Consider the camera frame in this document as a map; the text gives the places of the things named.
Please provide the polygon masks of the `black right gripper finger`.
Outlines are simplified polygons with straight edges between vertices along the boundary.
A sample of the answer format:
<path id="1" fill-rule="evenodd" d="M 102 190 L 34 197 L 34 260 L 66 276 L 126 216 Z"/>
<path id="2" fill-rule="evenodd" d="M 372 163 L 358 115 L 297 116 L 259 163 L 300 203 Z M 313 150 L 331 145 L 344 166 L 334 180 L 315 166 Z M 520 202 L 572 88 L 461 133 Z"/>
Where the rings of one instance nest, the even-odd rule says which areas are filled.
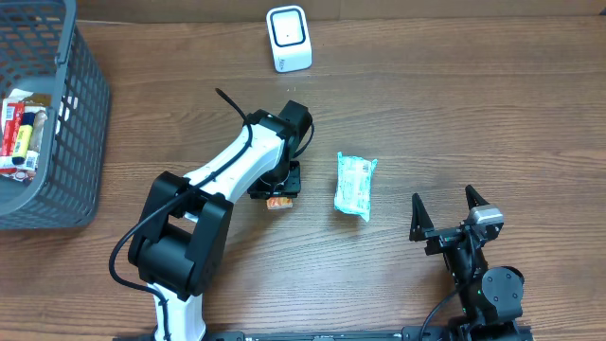
<path id="1" fill-rule="evenodd" d="M 465 187 L 466 200 L 469 210 L 478 206 L 487 206 L 489 202 L 484 199 L 472 185 Z"/>
<path id="2" fill-rule="evenodd" d="M 411 242 L 421 242 L 427 239 L 427 234 L 433 232 L 435 227 L 420 196 L 412 196 L 412 219 L 409 233 Z"/>

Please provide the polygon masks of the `orange snack packet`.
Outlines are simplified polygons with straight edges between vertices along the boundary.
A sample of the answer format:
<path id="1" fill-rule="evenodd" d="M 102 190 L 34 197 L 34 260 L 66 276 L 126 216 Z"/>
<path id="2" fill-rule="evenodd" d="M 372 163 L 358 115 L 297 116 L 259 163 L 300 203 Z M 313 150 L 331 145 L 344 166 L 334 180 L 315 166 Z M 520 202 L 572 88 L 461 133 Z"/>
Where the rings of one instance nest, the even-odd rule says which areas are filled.
<path id="1" fill-rule="evenodd" d="M 266 200 L 266 206 L 269 210 L 292 208 L 293 205 L 293 199 L 288 197 L 271 197 Z"/>

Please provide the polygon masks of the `teal tissue packet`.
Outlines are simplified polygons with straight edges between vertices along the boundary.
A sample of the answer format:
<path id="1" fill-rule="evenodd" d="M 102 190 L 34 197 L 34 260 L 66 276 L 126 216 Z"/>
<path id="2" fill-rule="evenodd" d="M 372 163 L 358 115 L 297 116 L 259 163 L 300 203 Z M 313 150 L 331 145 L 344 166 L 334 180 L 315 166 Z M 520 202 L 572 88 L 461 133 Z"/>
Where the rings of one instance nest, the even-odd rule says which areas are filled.
<path id="1" fill-rule="evenodd" d="M 337 153 L 337 184 L 334 208 L 360 216 L 366 223 L 371 213 L 371 180 L 378 160 Z"/>

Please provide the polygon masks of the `white patterned wrapper packet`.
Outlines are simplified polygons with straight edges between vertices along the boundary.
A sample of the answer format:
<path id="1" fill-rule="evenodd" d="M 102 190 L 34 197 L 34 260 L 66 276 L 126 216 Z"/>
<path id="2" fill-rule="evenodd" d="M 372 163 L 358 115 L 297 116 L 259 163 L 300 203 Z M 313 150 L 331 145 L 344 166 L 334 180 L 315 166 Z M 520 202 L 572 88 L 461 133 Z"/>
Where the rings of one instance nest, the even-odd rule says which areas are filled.
<path id="1" fill-rule="evenodd" d="M 14 89 L 7 98 L 4 98 L 2 101 L 1 107 L 1 148 L 2 148 L 2 139 L 3 139 L 3 123 L 4 119 L 3 115 L 3 107 L 5 99 L 12 99 L 14 101 L 21 101 L 23 99 L 30 96 L 32 92 L 27 92 L 25 90 Z M 34 151 L 27 151 L 27 158 L 24 164 L 15 166 L 12 163 L 11 156 L 2 156 L 1 155 L 1 175 L 7 177 L 8 179 L 15 180 L 17 182 L 30 182 L 36 173 L 36 165 L 38 160 L 39 153 Z"/>

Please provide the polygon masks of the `yellow highlighter black cap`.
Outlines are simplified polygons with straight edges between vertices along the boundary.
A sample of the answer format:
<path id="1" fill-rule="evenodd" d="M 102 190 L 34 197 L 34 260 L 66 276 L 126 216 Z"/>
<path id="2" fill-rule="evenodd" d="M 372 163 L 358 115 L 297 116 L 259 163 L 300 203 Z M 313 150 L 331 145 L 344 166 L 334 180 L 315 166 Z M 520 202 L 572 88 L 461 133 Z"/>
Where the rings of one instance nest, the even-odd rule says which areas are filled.
<path id="1" fill-rule="evenodd" d="M 12 163 L 15 166 L 22 165 L 26 161 L 29 142 L 33 133 L 35 118 L 36 113 L 34 112 L 25 112 L 22 116 L 21 125 L 17 132 L 15 146 L 11 156 Z"/>

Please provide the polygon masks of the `red snack bar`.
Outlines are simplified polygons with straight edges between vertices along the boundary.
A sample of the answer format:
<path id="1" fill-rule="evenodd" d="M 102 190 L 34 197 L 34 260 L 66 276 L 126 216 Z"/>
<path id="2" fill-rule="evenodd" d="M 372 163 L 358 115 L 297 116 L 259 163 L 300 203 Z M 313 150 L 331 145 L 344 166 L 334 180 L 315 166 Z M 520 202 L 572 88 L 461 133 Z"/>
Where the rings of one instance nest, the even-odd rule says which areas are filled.
<path id="1" fill-rule="evenodd" d="M 25 104 L 23 102 L 12 99 L 4 100 L 2 156 L 12 156 L 24 113 Z"/>

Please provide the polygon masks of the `brown transparent snack bag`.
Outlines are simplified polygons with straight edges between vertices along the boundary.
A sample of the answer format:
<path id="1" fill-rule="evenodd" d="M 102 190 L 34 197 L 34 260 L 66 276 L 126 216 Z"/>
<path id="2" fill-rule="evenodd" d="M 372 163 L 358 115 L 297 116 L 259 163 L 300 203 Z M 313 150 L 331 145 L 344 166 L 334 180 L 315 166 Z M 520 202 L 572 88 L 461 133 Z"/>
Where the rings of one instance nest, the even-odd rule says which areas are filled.
<path id="1" fill-rule="evenodd" d="M 44 125 L 48 120 L 46 109 L 50 105 L 50 102 L 51 96 L 42 93 L 33 93 L 23 99 L 23 103 L 25 104 L 25 112 L 33 113 L 35 115 L 33 120 L 32 135 L 28 146 L 30 151 L 38 153 L 41 149 Z"/>

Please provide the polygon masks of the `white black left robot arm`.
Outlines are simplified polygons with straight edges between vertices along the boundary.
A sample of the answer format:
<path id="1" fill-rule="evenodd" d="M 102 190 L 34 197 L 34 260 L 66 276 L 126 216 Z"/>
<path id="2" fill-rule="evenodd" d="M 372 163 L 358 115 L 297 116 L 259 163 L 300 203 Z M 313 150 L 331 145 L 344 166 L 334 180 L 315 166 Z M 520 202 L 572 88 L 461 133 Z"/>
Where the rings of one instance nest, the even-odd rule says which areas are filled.
<path id="1" fill-rule="evenodd" d="M 298 156 L 312 140 L 309 109 L 288 101 L 274 116 L 257 110 L 240 135 L 208 164 L 152 183 L 130 235 L 128 261 L 154 297 L 150 340 L 201 340 L 203 294 L 223 257 L 233 208 L 242 195 L 292 199 L 301 190 Z"/>

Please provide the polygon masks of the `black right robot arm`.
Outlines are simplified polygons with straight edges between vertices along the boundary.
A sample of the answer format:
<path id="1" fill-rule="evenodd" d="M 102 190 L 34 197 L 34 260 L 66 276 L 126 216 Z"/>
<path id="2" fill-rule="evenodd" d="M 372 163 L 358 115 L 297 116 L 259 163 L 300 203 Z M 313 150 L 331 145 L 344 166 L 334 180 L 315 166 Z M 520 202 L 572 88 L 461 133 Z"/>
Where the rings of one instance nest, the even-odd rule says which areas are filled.
<path id="1" fill-rule="evenodd" d="M 436 229 L 418 194 L 412 196 L 409 240 L 425 242 L 425 254 L 443 256 L 454 290 L 428 313 L 416 334 L 418 340 L 530 340 L 523 315 L 524 275 L 511 266 L 489 267 L 482 247 L 497 239 L 505 223 L 502 211 L 468 185 L 469 214 L 457 226 Z M 438 334 L 429 331 L 435 315 L 454 297 L 463 315 L 450 318 Z"/>

